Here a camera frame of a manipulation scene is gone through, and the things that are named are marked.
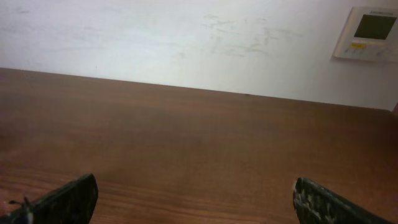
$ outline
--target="wooden panel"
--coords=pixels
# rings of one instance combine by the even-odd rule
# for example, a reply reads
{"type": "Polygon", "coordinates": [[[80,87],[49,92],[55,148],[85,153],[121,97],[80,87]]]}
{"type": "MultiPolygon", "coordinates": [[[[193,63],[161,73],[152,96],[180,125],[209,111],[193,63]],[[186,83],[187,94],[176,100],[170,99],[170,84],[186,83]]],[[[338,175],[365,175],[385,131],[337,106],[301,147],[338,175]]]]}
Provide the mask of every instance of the wooden panel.
{"type": "Polygon", "coordinates": [[[298,223],[304,176],[398,222],[393,123],[383,110],[1,69],[0,199],[92,172],[92,223],[298,223]]]}

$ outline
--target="white control panel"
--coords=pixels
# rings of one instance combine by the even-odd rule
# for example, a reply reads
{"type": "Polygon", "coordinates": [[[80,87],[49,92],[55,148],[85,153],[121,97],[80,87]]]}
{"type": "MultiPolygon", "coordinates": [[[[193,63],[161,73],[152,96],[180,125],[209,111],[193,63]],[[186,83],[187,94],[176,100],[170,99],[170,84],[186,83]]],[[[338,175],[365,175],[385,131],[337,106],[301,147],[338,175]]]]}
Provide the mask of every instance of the white control panel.
{"type": "Polygon", "coordinates": [[[335,57],[398,62],[398,9],[354,7],[335,57]]]}

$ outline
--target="table top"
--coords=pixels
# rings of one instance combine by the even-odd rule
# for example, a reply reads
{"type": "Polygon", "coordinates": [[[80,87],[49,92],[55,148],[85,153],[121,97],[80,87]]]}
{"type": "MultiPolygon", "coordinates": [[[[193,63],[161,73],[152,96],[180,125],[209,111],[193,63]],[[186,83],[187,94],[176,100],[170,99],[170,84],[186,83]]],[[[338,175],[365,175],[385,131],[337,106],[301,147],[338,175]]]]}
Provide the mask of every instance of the table top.
{"type": "Polygon", "coordinates": [[[91,223],[298,223],[308,177],[398,222],[390,111],[0,69],[0,213],[93,173],[91,223]]]}

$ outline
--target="wood grain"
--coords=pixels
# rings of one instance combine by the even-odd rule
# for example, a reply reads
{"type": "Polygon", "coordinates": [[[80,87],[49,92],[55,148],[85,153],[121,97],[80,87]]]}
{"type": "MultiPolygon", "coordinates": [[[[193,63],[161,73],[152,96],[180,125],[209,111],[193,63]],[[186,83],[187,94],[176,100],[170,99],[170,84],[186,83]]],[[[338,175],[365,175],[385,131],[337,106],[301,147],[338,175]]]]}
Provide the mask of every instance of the wood grain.
{"type": "Polygon", "coordinates": [[[0,69],[0,199],[92,172],[92,223],[298,223],[292,185],[308,177],[398,222],[395,123],[383,110],[0,69]]]}

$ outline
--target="wall-mounted thermostat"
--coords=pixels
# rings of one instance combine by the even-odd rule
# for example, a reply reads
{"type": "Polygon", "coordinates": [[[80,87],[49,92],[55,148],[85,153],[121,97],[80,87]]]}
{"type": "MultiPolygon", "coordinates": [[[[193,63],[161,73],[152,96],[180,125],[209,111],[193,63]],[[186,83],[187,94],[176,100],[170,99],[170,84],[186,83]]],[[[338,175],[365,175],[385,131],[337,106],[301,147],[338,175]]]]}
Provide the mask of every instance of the wall-mounted thermostat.
{"type": "Polygon", "coordinates": [[[398,61],[398,9],[354,7],[335,57],[398,61]]]}

